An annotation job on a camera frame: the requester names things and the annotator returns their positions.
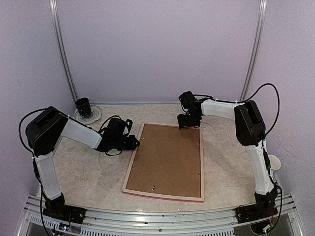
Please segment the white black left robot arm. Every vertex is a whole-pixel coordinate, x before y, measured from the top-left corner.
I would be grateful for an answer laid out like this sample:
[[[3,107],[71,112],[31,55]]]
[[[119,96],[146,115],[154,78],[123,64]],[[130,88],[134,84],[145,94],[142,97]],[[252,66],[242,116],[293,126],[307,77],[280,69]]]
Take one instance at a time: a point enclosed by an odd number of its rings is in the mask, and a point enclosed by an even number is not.
[[[32,154],[35,176],[45,199],[43,215],[69,224],[82,224],[86,209],[66,205],[59,187],[54,166],[56,146],[62,138],[68,138],[106,155],[114,149],[118,153],[134,151],[140,142],[130,134],[133,122],[115,115],[108,118],[99,130],[94,130],[52,106],[37,112],[39,115],[25,129],[28,140],[25,147]]]

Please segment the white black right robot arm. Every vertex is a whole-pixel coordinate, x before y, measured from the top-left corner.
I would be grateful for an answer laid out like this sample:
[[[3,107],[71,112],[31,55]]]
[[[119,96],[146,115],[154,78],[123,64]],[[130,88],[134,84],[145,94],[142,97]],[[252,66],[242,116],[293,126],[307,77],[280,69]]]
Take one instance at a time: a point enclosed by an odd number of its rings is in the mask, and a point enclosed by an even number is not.
[[[191,91],[182,93],[179,101],[185,111],[177,116],[180,128],[199,128],[203,116],[235,122],[236,138],[249,155],[255,180],[255,203],[235,209],[238,223],[276,215],[275,200],[279,188],[272,178],[271,162],[263,145],[266,127],[257,104],[253,100],[226,102],[210,96],[197,99]]]

